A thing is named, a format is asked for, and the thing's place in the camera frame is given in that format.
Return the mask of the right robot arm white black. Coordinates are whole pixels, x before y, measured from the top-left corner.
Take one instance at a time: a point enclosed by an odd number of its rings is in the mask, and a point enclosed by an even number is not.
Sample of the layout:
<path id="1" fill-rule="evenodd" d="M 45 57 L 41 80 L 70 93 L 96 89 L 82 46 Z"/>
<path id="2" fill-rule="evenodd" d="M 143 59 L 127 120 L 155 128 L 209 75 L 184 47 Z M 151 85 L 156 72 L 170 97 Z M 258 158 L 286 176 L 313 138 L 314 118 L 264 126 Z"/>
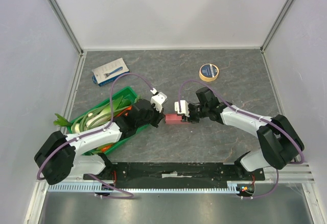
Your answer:
<path id="1" fill-rule="evenodd" d="M 258 139 L 260 149 L 247 152 L 235 161 L 234 174 L 245 180 L 252 172 L 266 167 L 283 169 L 297 156 L 302 156 L 305 146 L 283 115 L 259 116 L 226 101 L 220 101 L 212 90 L 202 87 L 196 91 L 198 103 L 185 100 L 175 102 L 174 108 L 182 122 L 198 123 L 202 118 L 245 131 Z"/>

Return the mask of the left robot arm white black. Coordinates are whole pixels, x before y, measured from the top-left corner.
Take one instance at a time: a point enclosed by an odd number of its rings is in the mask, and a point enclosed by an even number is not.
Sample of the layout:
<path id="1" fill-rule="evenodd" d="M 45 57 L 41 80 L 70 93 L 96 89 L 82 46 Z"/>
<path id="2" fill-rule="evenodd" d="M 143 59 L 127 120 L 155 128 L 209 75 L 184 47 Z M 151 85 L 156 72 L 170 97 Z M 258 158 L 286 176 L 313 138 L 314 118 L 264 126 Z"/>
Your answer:
<path id="1" fill-rule="evenodd" d="M 55 131 L 34 157 L 39 167 L 37 179 L 55 185 L 68 176 L 91 173 L 106 180 L 112 174 L 112 167 L 99 155 L 85 156 L 85 153 L 107 143 L 129 138 L 145 125 L 157 127 L 163 118 L 162 105 L 140 99 L 131 109 L 97 128 L 68 135 Z"/>

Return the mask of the pink paper box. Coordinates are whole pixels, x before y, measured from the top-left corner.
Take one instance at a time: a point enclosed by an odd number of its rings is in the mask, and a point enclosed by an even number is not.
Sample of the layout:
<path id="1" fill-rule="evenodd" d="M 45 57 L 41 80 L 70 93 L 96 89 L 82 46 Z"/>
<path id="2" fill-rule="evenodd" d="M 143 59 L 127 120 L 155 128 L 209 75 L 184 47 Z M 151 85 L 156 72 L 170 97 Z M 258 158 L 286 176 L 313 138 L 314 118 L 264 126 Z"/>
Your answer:
<path id="1" fill-rule="evenodd" d="M 183 124 L 182 116 L 178 114 L 166 114 L 165 123 L 167 125 L 179 125 Z"/>

